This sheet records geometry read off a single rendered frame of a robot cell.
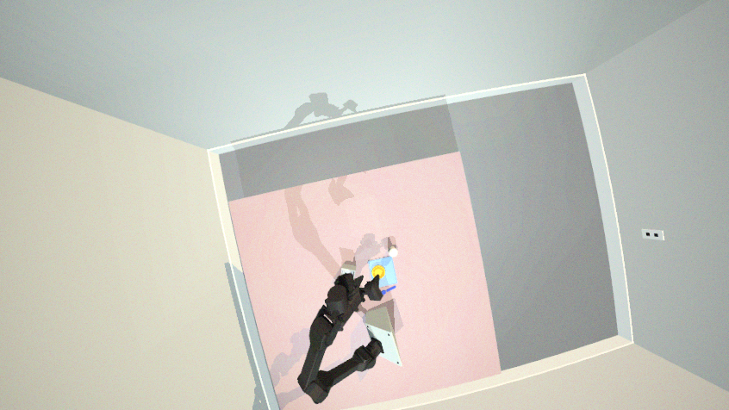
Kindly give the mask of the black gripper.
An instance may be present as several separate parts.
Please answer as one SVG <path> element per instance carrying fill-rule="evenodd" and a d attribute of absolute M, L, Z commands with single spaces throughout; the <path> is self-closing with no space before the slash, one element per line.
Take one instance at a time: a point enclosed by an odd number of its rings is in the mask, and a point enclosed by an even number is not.
<path fill-rule="evenodd" d="M 363 279 L 363 275 L 354 279 L 355 286 L 358 285 L 360 287 Z M 358 311 L 358 305 L 360 304 L 360 302 L 365 302 L 365 295 L 368 295 L 371 301 L 382 300 L 383 293 L 379 288 L 379 280 L 380 276 L 379 274 L 377 274 L 371 281 L 367 281 L 364 288 L 359 288 L 357 293 L 347 296 L 348 304 L 351 306 L 353 312 Z"/>

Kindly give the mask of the yellow plate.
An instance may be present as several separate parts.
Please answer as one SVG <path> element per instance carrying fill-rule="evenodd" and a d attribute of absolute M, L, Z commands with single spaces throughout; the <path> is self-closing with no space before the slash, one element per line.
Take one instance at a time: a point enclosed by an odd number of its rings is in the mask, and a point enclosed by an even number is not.
<path fill-rule="evenodd" d="M 372 275 L 375 277 L 377 274 L 379 274 L 380 278 L 383 278 L 385 275 L 385 269 L 382 265 L 378 265 L 373 267 L 372 269 Z"/>

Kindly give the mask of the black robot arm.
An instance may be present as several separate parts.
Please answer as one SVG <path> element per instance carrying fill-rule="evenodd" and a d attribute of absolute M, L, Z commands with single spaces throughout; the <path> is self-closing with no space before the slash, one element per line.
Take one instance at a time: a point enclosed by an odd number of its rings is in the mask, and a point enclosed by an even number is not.
<path fill-rule="evenodd" d="M 334 286 L 327 292 L 325 300 L 327 306 L 321 306 L 310 326 L 308 335 L 310 347 L 302 371 L 297 377 L 302 391 L 308 394 L 315 404 L 322 403 L 328 397 L 331 387 L 355 371 L 373 369 L 376 357 L 380 353 L 384 354 L 381 341 L 371 337 L 371 342 L 366 347 L 361 345 L 356 349 L 352 358 L 329 371 L 319 370 L 326 349 L 331 346 L 337 333 L 344 331 L 343 326 L 353 313 L 347 296 L 359 290 L 359 286 L 355 286 L 351 272 L 338 276 L 333 284 Z"/>

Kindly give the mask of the light blue flat mat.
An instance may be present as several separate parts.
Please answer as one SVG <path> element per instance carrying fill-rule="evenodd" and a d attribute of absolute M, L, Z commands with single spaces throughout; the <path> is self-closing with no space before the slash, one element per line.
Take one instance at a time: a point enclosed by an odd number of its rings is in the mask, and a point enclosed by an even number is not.
<path fill-rule="evenodd" d="M 368 261 L 368 264 L 371 272 L 373 267 L 378 265 L 382 265 L 385 269 L 384 277 L 379 280 L 379 288 L 397 283 L 396 271 L 392 257 Z"/>

